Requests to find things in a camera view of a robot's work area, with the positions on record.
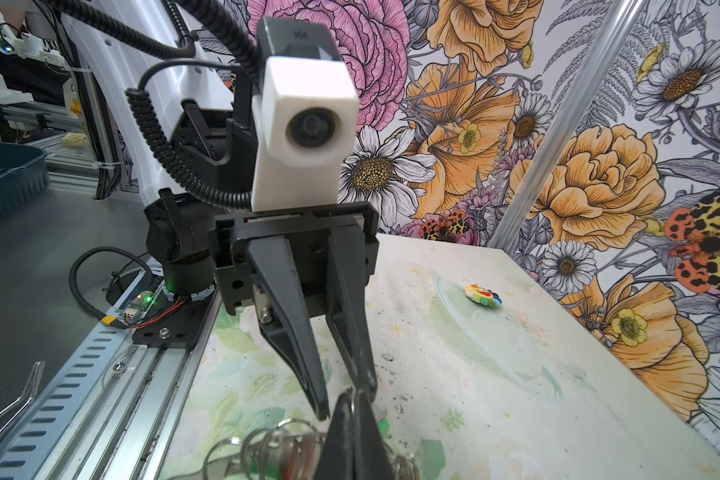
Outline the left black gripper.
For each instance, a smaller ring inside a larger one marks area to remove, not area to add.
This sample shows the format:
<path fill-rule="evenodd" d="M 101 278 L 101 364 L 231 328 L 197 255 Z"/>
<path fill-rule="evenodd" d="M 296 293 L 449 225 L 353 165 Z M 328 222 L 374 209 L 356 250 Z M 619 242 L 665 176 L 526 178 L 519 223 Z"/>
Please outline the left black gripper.
<path fill-rule="evenodd" d="M 260 332 L 291 368 L 319 420 L 330 416 L 330 405 L 310 315 L 326 310 L 353 386 L 371 401 L 376 397 L 365 286 L 375 273 L 379 220 L 370 203 L 356 202 L 222 215 L 209 232 L 224 304 L 251 301 L 254 290 L 266 298 L 266 305 L 256 305 Z"/>

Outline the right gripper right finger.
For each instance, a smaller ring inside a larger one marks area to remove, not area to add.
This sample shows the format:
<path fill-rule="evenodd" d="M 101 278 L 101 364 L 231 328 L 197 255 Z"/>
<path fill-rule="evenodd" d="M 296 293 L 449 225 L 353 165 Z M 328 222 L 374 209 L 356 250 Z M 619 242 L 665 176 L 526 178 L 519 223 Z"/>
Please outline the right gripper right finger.
<path fill-rule="evenodd" d="M 353 393 L 353 478 L 355 480 L 394 479 L 393 468 L 371 403 L 362 390 Z"/>

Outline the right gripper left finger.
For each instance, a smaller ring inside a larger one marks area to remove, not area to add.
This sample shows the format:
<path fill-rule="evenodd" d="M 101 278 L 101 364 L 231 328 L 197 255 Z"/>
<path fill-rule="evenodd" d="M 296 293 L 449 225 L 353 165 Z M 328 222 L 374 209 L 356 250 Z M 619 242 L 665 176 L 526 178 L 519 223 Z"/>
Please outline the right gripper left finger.
<path fill-rule="evenodd" d="M 335 405 L 314 480 L 354 478 L 354 410 L 352 389 L 343 392 Z"/>

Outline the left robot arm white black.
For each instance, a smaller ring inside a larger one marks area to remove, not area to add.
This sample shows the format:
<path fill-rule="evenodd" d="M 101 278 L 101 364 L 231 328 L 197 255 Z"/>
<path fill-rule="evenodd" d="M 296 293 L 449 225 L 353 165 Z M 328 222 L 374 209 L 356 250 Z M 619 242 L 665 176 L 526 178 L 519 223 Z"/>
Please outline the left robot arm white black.
<path fill-rule="evenodd" d="M 256 306 L 265 340 L 315 415 L 334 410 L 312 321 L 326 319 L 350 378 L 377 392 L 365 314 L 377 209 L 341 198 L 361 98 L 328 26 L 219 1 L 51 1 L 139 164 L 148 247 L 180 296 L 217 287 Z"/>

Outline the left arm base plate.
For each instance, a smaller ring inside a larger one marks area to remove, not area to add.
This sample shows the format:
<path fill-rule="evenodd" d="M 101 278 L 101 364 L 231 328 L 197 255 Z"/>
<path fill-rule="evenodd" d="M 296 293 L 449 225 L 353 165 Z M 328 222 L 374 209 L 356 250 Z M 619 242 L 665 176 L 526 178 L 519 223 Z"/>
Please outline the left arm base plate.
<path fill-rule="evenodd" d="M 160 320 L 136 329 L 131 342 L 148 348 L 178 348 L 191 351 L 200 340 L 204 327 L 218 313 L 217 294 L 199 301 L 189 300 Z"/>

